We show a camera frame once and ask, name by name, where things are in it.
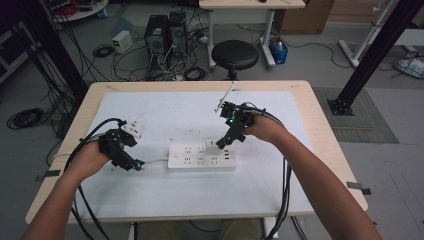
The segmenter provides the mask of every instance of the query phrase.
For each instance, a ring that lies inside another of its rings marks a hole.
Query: desk
[[[209,39],[208,39],[208,54],[209,54],[209,65],[210,67],[215,67],[215,62],[212,60],[212,49],[214,47],[213,43],[213,25],[214,9],[269,9],[268,15],[266,17],[265,33],[263,38],[261,38],[260,45],[261,49],[265,54],[265,59],[267,61],[268,69],[274,67],[275,61],[269,51],[268,41],[269,35],[271,33],[272,21],[274,20],[275,9],[297,9],[305,7],[305,3],[302,0],[268,0],[266,3],[261,3],[259,0],[200,0],[200,8],[209,9]],[[252,16],[246,14],[244,18],[250,19]]]
[[[225,92],[230,86],[229,82],[158,82],[158,83],[95,83],[85,97],[71,128],[59,149],[59,153],[70,152],[78,144],[78,139],[86,135],[89,126],[97,114],[97,109],[103,96],[108,92]],[[285,91],[290,92],[298,107],[305,131],[309,137],[313,152],[326,163],[342,182],[356,182],[355,177],[337,143],[334,134],[319,106],[317,99],[305,81],[245,81],[238,82],[237,89],[242,91]],[[50,170],[63,170],[66,158],[56,158]],[[38,209],[51,192],[58,177],[48,177],[44,180],[28,214],[26,221],[32,221]],[[366,210],[367,203],[360,190],[350,189],[352,195]],[[277,212],[268,213],[263,217],[276,215]],[[289,212],[290,215],[313,214],[308,212]],[[216,218],[232,218],[237,216],[215,216]],[[163,220],[160,217],[141,217],[124,219],[101,219],[102,221],[147,221]],[[166,219],[184,219],[181,216]]]

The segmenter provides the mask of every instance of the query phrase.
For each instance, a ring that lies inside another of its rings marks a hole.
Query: forearm
[[[60,177],[21,239],[64,239],[79,184],[66,173]]]
[[[380,238],[375,226],[347,188],[318,157],[286,130],[278,135],[273,144],[286,157],[333,239]]]

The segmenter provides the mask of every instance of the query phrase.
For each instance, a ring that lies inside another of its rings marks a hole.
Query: electrical outlet
[[[141,128],[137,124],[137,121],[130,122],[130,123],[127,123],[125,125],[122,125],[121,129],[124,132],[126,132],[126,133],[128,133],[128,134],[130,134],[130,135],[132,135],[132,136],[134,136],[138,139],[141,138],[141,131],[140,131]]]
[[[236,169],[235,146],[226,146],[219,151],[208,151],[206,143],[172,144],[169,148],[168,168],[181,172],[234,171]]]

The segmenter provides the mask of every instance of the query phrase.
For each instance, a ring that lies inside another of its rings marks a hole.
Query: white desk
[[[264,37],[261,38],[260,45],[262,51],[265,54],[267,67],[270,69],[274,67],[275,61],[271,55],[268,47],[269,36],[271,33],[272,21],[274,19],[275,9],[298,9],[305,7],[305,3],[302,0],[268,0],[266,3],[261,3],[259,0],[200,0],[200,8],[209,9],[209,38],[208,38],[208,54],[209,54],[209,65],[211,68],[215,67],[215,62],[212,59],[213,43],[213,25],[214,25],[214,14],[213,10],[220,9],[269,9],[268,15],[264,21],[266,23]],[[249,21],[252,15],[246,14],[244,21]]]
[[[96,118],[97,115],[97,111],[98,109],[100,109],[101,107],[101,102],[103,99],[103,96],[108,93],[108,92],[166,92],[166,93],[172,93],[172,92],[200,92],[203,93],[204,95],[207,95],[208,92],[223,92],[226,91],[228,89],[228,87],[230,86],[230,82],[155,82],[155,83],[95,83],[94,85],[92,85],[89,89],[89,92],[86,96],[86,98],[84,99],[84,102],[82,103],[72,125],[71,128],[61,146],[61,148],[59,149],[59,153],[63,153],[63,152],[70,152],[72,151],[75,146],[78,144],[78,139],[85,136],[87,131],[89,130],[89,127],[91,125],[91,123],[94,121],[94,119]],[[345,159],[345,157],[343,156],[343,153],[341,152],[341,149],[337,143],[336,138],[334,137],[334,134],[332,133],[331,128],[328,125],[328,122],[322,112],[322,110],[319,107],[318,101],[315,98],[315,95],[310,87],[310,85],[307,82],[304,81],[246,81],[246,82],[238,82],[236,85],[236,89],[242,90],[242,91],[285,91],[285,92],[290,92],[291,95],[293,96],[293,99],[295,101],[295,104],[297,106],[300,118],[302,119],[302,123],[304,126],[304,129],[307,133],[308,139],[310,141],[311,147],[313,152],[320,157],[323,162],[325,164],[327,164],[329,166],[329,168],[339,177],[339,179],[345,183],[346,181],[350,181],[350,182],[356,182],[355,177],[353,176],[352,171],[350,170],[350,167]],[[132,118],[133,116],[131,115],[127,115],[126,116],[118,116],[118,117],[122,117],[122,118]],[[213,121],[218,121],[220,126],[223,126],[223,129],[225,128],[225,124],[224,124],[224,119],[220,118],[218,116],[214,116]],[[148,132],[146,132],[147,136],[144,136],[142,138],[143,139],[149,139],[148,136]],[[254,138],[250,137],[248,138],[248,140],[246,141],[254,141]],[[239,144],[240,146],[248,146],[245,145],[247,142],[245,143],[241,143]],[[146,149],[151,150],[151,147],[153,146],[151,143],[149,142],[140,142],[139,143],[140,146],[145,146],[147,147]],[[156,157],[154,156],[154,152],[156,151],[146,151],[145,153],[150,154],[150,156],[147,156],[148,158],[153,158]],[[54,162],[52,163],[52,166],[50,168],[50,170],[60,170],[62,171],[64,168],[64,165],[66,163],[66,157],[58,157],[54,160]],[[121,170],[117,170],[116,172],[111,173],[110,176],[110,180],[109,181],[110,185],[109,187],[105,188],[104,186],[99,186],[99,189],[103,189],[104,191],[106,191],[105,196],[112,196],[112,197],[119,197],[116,196],[116,194],[119,193],[113,193],[114,188],[121,184],[122,182],[118,181],[116,178],[116,175],[119,174],[123,174],[125,176],[129,176],[129,175],[137,175],[137,174],[144,174],[143,177],[146,178],[150,178],[150,181],[162,181],[160,179],[161,175],[164,171],[167,171],[166,169],[166,164],[162,164],[161,162],[157,163],[156,165],[153,164],[151,166],[147,165],[146,167],[148,167],[150,170],[145,170],[144,172],[124,172]],[[241,165],[239,167],[243,168],[243,164],[245,165],[246,162],[241,163]],[[105,166],[105,170],[110,171],[110,164]],[[192,174],[190,176],[193,177],[193,188],[204,188],[205,186],[201,185],[197,185],[196,183],[198,183],[196,181],[196,179],[199,178],[200,174]],[[231,172],[226,173],[226,174],[220,174],[222,176],[224,176],[224,180],[225,178],[230,179],[231,180]],[[184,173],[175,173],[173,174],[174,177],[174,181],[178,182],[178,181],[186,181],[183,178]],[[208,178],[214,178],[216,177],[214,174],[207,174]],[[41,207],[41,205],[43,204],[43,202],[45,201],[45,199],[47,198],[47,196],[49,195],[49,193],[51,192],[56,180],[58,177],[47,177],[30,210],[28,211],[27,217],[26,217],[26,221],[27,222],[31,222],[33,217],[35,216],[36,212],[38,211],[38,209]],[[229,181],[228,182],[228,186],[231,187],[240,187],[240,188],[252,188],[251,186],[248,185],[241,185],[239,186],[239,184],[237,186],[233,186],[234,183]],[[211,193],[210,197],[213,199],[218,198],[219,196],[214,195],[214,189],[211,188],[211,191],[209,191],[209,193]],[[205,196],[198,196],[200,192],[190,192],[190,191],[180,191],[178,192],[178,189],[171,189],[172,191],[174,191],[176,194],[185,194],[186,197],[191,197],[191,196],[195,196],[195,197],[205,197]],[[358,203],[362,206],[362,208],[365,210],[367,208],[367,203],[365,201],[364,196],[362,195],[360,190],[356,190],[356,189],[349,189],[350,192],[352,193],[352,195],[354,196],[354,198],[358,201]],[[157,201],[156,195],[155,194],[162,194],[160,192],[141,192],[140,195],[144,195],[146,196],[146,198],[150,199],[149,201],[151,201],[151,205],[150,206],[155,206],[154,201]],[[158,215],[126,215],[124,217],[108,217],[105,215],[102,215],[102,212],[104,209],[106,208],[111,208],[113,209],[113,211],[118,211],[120,210],[120,208],[125,208],[125,206],[119,206],[119,205],[107,205],[102,204],[102,199],[92,199],[92,198],[88,198],[88,201],[90,202],[90,204],[92,206],[96,205],[96,207],[93,207],[93,210],[95,211],[96,215],[98,215],[100,217],[100,219],[103,222],[131,222],[131,221],[148,221],[148,220],[164,220],[164,219],[187,219],[187,218],[198,218],[198,219],[205,219],[205,218],[233,218],[233,217],[266,217],[266,216],[275,216],[275,214],[277,213],[279,206],[276,205],[276,201],[278,202],[277,199],[278,196],[274,196],[272,197],[271,201],[267,200],[266,198],[264,198],[264,202],[260,202],[260,203],[254,203],[250,200],[249,204],[251,204],[251,206],[249,206],[249,208],[255,209],[256,206],[258,204],[262,204],[263,206],[266,206],[267,202],[269,201],[268,208],[269,208],[269,212],[252,212],[252,210],[246,210],[243,212],[240,212],[240,214],[237,213],[232,213],[230,214],[223,214],[223,215],[217,215],[214,213],[210,213],[210,214],[206,214],[206,215],[196,215],[196,216],[189,216],[188,214],[185,214],[184,216],[182,215],[175,215],[175,216],[171,216],[168,212],[167,216],[158,216]],[[161,206],[161,210],[158,212],[166,212],[167,208],[175,208],[174,205],[184,205],[184,202],[174,202],[172,205],[168,204],[168,205],[164,205]],[[204,208],[204,206],[202,205],[202,203],[200,203],[199,205],[195,206],[185,206],[188,208]],[[302,210],[296,210],[296,211],[291,211],[289,212],[290,215],[298,215],[298,214],[313,214],[313,211],[311,211],[311,209],[306,209],[305,211]]]

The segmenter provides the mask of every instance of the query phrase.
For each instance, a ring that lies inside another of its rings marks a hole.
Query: gray mat
[[[336,99],[341,88],[313,90],[339,142],[399,143],[365,89],[352,104],[355,116],[335,116],[331,113],[327,99]]]

